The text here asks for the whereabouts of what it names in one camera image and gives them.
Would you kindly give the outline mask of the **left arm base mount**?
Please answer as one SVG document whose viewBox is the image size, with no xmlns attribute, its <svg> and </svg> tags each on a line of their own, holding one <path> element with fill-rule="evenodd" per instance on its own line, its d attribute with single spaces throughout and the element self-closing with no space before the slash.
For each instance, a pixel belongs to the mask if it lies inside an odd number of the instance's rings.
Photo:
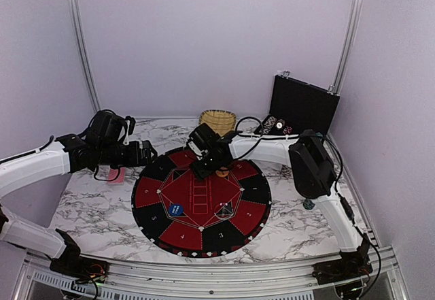
<svg viewBox="0 0 435 300">
<path fill-rule="evenodd" d="M 50 270 L 75 278 L 74 284 L 84 286 L 89 284 L 92 295 L 96 297 L 99 292 L 98 282 L 104 282 L 107 276 L 109 263 L 96 259 L 82 258 L 77 259 L 52 259 Z"/>
</svg>

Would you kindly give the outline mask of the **blue small blind button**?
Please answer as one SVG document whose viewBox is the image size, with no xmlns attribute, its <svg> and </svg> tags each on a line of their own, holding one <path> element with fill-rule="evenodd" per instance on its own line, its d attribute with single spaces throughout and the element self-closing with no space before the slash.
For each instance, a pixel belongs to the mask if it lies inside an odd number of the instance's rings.
<svg viewBox="0 0 435 300">
<path fill-rule="evenodd" d="M 169 206 L 168 213 L 169 213 L 169 216 L 172 216 L 172 217 L 182 216 L 184 214 L 184 208 L 179 203 L 172 203 Z"/>
</svg>

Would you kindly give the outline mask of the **clear round dealer button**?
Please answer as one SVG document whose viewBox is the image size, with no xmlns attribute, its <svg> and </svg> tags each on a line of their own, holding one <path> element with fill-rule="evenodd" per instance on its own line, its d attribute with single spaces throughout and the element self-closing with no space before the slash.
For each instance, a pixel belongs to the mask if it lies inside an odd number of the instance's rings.
<svg viewBox="0 0 435 300">
<path fill-rule="evenodd" d="M 231 202 L 223 202 L 216 205 L 214 215 L 219 220 L 228 220 L 234 216 L 234 208 Z"/>
</svg>

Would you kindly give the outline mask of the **orange big blind button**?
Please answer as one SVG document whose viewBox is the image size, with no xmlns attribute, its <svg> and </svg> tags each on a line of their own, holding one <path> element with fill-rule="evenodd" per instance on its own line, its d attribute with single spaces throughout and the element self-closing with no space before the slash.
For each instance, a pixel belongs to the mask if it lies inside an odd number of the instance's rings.
<svg viewBox="0 0 435 300">
<path fill-rule="evenodd" d="M 229 174 L 229 170 L 228 170 L 228 169 L 225 169 L 225 168 L 221 168 L 221 169 L 218 169 L 218 170 L 216 171 L 216 175 L 219 176 L 219 177 L 221 177 L 221 178 L 225 178 L 225 177 L 227 177 L 228 174 Z"/>
</svg>

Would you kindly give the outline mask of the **green blue chip stack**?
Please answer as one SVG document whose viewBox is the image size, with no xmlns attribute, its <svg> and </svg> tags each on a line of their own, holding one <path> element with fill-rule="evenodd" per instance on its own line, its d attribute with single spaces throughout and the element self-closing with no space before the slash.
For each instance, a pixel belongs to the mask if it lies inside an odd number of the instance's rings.
<svg viewBox="0 0 435 300">
<path fill-rule="evenodd" d="M 315 207 L 315 204 L 314 204 L 314 202 L 312 202 L 312 200 L 310 200 L 310 199 L 305 199 L 305 200 L 303 201 L 303 207 L 304 207 L 306 210 L 312 210 L 312 209 Z"/>
</svg>

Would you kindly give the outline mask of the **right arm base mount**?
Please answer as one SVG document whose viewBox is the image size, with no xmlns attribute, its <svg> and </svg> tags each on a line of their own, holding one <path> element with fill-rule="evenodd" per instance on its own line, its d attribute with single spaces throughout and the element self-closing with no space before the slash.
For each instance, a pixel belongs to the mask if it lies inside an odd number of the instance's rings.
<svg viewBox="0 0 435 300">
<path fill-rule="evenodd" d="M 334 260 L 314 264 L 312 276 L 319 285 L 333 283 L 339 299 L 359 299 L 370 282 L 372 272 L 371 264 Z"/>
</svg>

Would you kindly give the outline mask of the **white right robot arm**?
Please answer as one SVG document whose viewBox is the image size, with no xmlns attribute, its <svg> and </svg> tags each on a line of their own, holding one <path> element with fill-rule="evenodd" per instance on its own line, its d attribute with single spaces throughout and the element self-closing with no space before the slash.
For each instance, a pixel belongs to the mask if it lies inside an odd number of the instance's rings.
<svg viewBox="0 0 435 300">
<path fill-rule="evenodd" d="M 186 146 L 196 157 L 191 170 L 201 180 L 240 159 L 290 167 L 296 191 L 312 200 L 335 234 L 342 257 L 336 265 L 337 273 L 351 278 L 367 261 L 370 244 L 356 227 L 350 204 L 339 193 L 339 176 L 322 144 L 324 140 L 312 130 L 281 137 L 229 131 L 221 137 L 203 123 L 189 134 Z"/>
</svg>

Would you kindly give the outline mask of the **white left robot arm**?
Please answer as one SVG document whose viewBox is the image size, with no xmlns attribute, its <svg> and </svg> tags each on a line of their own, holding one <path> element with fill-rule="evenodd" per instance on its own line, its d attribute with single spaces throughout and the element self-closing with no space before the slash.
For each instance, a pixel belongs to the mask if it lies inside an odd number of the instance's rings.
<svg viewBox="0 0 435 300">
<path fill-rule="evenodd" d="M 51 137 L 45 145 L 1 160 L 1 196 L 53 176 L 63 176 L 99 167 L 144 167 L 158 156 L 148 140 L 131 141 L 136 120 L 121 117 L 111 110 L 100 110 L 80 134 Z M 62 231 L 44 228 L 1 208 L 1 241 L 36 250 L 71 276 L 80 276 L 86 262 L 80 247 Z"/>
</svg>

